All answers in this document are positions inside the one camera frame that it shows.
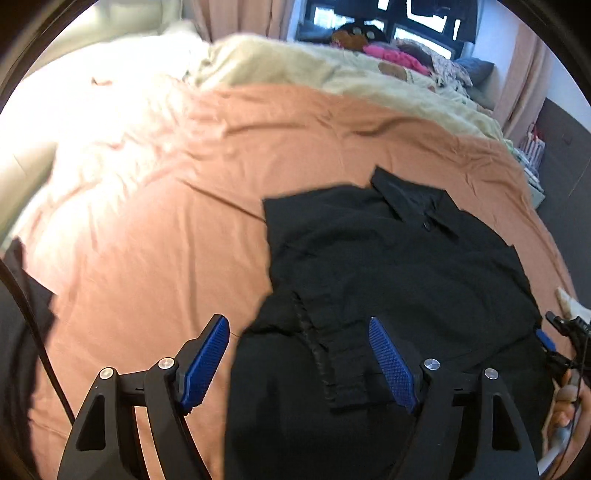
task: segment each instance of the black cloth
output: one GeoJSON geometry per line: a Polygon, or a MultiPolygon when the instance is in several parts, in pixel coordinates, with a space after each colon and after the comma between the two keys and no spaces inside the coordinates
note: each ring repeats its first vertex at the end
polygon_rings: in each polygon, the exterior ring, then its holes
{"type": "Polygon", "coordinates": [[[232,367],[229,479],[382,478],[414,419],[393,403],[368,339],[372,316],[423,357],[496,368],[534,450],[553,395],[541,323],[517,253],[449,195],[378,168],[264,203],[273,293],[232,367]]]}
{"type": "Polygon", "coordinates": [[[411,13],[422,17],[453,17],[461,20],[458,41],[476,42],[478,0],[413,0],[411,13]]]}
{"type": "MultiPolygon", "coordinates": [[[[8,248],[4,263],[25,293],[45,341],[54,322],[49,309],[53,293],[23,270],[23,256],[22,244],[16,239],[8,248]]],[[[35,388],[37,349],[25,319],[1,281],[0,338],[0,429],[26,466],[35,472],[28,409],[35,388]]]]}

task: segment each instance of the metal screw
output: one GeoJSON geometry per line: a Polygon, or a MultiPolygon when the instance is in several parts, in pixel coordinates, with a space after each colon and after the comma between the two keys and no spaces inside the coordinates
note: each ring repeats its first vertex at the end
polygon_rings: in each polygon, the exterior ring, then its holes
{"type": "Polygon", "coordinates": [[[163,358],[160,362],[158,362],[158,366],[162,370],[168,370],[173,365],[174,365],[174,358],[170,358],[169,356],[163,358]]]}
{"type": "Polygon", "coordinates": [[[107,367],[100,371],[99,377],[106,380],[107,378],[111,378],[114,373],[115,371],[111,367],[107,367]]]}
{"type": "Polygon", "coordinates": [[[434,358],[427,358],[425,360],[425,367],[427,367],[429,370],[439,370],[440,366],[441,364],[439,361],[435,360],[434,358]]]}
{"type": "Polygon", "coordinates": [[[494,368],[487,368],[484,370],[485,377],[490,380],[496,380],[499,378],[499,372],[496,371],[494,368]]]}

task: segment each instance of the bed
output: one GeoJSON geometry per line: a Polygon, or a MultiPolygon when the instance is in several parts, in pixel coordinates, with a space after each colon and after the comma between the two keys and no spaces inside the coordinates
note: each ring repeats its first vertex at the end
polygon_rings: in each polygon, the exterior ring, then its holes
{"type": "MultiPolygon", "coordinates": [[[[56,294],[47,349],[75,411],[101,368],[143,370],[222,313],[230,344],[187,422],[223,478],[233,352],[271,289],[261,200],[365,186],[376,166],[447,190],[515,245],[541,312],[559,312],[557,287],[575,296],[498,123],[470,100],[361,54],[183,35],[192,47],[174,73],[84,73],[50,177],[9,235],[23,240],[28,273],[56,294]]],[[[161,478],[138,415],[148,470],[161,478]]],[[[40,474],[55,478],[70,427],[40,367],[29,417],[40,474]]]]}

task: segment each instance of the human hand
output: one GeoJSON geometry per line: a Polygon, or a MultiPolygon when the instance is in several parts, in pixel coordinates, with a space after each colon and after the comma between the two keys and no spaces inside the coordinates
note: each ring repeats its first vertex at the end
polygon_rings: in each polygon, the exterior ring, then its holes
{"type": "MultiPolygon", "coordinates": [[[[571,370],[565,373],[562,378],[563,387],[556,393],[556,403],[554,404],[554,410],[548,426],[549,439],[552,438],[556,428],[566,427],[574,419],[573,402],[577,397],[578,385],[568,385],[571,375],[571,370]]],[[[579,401],[579,409],[581,412],[579,422],[574,429],[573,437],[571,438],[566,453],[560,455],[550,466],[549,471],[552,472],[552,479],[557,479],[561,475],[564,475],[589,437],[589,432],[591,431],[591,390],[589,390],[589,387],[584,381],[581,381],[579,401]]]]}

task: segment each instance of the curtain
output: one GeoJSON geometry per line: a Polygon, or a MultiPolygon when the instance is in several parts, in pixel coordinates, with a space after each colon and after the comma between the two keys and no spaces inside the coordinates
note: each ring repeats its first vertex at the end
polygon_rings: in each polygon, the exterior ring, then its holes
{"type": "Polygon", "coordinates": [[[516,146],[542,110],[550,86],[552,66],[550,49],[521,22],[505,86],[494,111],[505,137],[516,146]]]}
{"type": "Polygon", "coordinates": [[[249,32],[285,39],[294,0],[188,0],[202,39],[249,32]]]}

